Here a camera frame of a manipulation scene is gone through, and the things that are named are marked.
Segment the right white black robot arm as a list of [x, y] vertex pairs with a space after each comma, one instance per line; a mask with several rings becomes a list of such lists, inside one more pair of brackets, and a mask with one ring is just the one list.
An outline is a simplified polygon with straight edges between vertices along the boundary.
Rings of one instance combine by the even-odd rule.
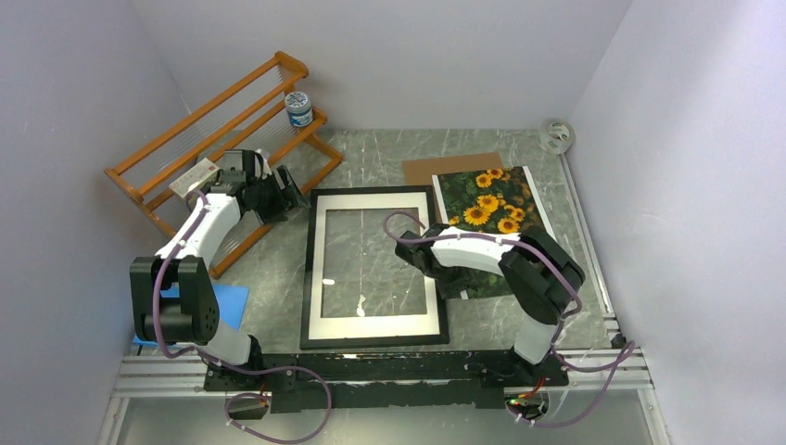
[[434, 224], [422, 235], [396, 236], [396, 255], [435, 281], [444, 299], [476, 286], [477, 273], [504, 279], [525, 316], [509, 361], [515, 381], [530, 385], [546, 369], [545, 360], [586, 275], [542, 229], [491, 235]]

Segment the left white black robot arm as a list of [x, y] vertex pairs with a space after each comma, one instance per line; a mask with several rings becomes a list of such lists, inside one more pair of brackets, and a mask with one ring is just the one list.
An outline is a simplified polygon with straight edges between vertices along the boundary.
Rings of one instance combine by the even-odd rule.
[[223, 239], [251, 213], [260, 223], [282, 223], [308, 205], [290, 170], [272, 166], [259, 150], [231, 149], [218, 165], [201, 160], [174, 184], [194, 207], [172, 239], [130, 267], [136, 336], [168, 359], [194, 352], [228, 369], [242, 389], [265, 376], [259, 341], [222, 319], [209, 266]]

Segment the brown backing board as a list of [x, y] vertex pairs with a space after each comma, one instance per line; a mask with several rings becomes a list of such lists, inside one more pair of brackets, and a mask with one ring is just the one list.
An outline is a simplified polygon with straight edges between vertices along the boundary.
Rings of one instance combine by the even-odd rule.
[[434, 175], [472, 172], [502, 168], [501, 156], [497, 152], [460, 155], [443, 158], [404, 160], [401, 162], [404, 181], [407, 185], [431, 185]]

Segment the sunflower photo print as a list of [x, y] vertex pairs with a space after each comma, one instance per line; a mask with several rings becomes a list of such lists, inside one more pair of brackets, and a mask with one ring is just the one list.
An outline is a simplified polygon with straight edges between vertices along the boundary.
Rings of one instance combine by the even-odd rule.
[[434, 175], [443, 222], [466, 231], [509, 235], [538, 227], [554, 231], [527, 166]]

